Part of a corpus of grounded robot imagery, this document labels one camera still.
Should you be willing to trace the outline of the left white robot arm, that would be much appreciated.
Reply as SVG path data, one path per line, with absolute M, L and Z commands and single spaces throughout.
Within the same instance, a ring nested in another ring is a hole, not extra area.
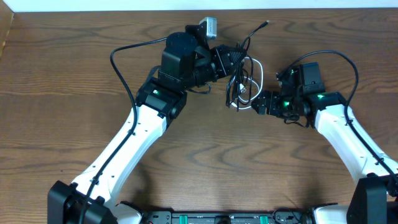
M 203 22 L 164 38 L 161 63 L 129 95 L 131 112 L 117 135 L 70 184 L 58 181 L 49 190 L 49 223 L 141 222 L 141 212 L 118 202 L 126 179 L 178 117 L 188 92 L 236 73 L 246 57 L 241 45 L 210 47 L 215 37 L 216 31 Z

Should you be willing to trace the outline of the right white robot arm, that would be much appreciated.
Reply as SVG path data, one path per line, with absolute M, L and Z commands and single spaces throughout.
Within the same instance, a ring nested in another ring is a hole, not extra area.
M 356 185 L 348 206 L 320 205 L 301 217 L 301 223 L 397 223 L 397 162 L 361 127 L 353 110 L 338 93 L 326 92 L 316 62 L 289 67 L 277 74 L 280 91 L 264 90 L 253 99 L 261 115 L 316 129 L 333 146 Z

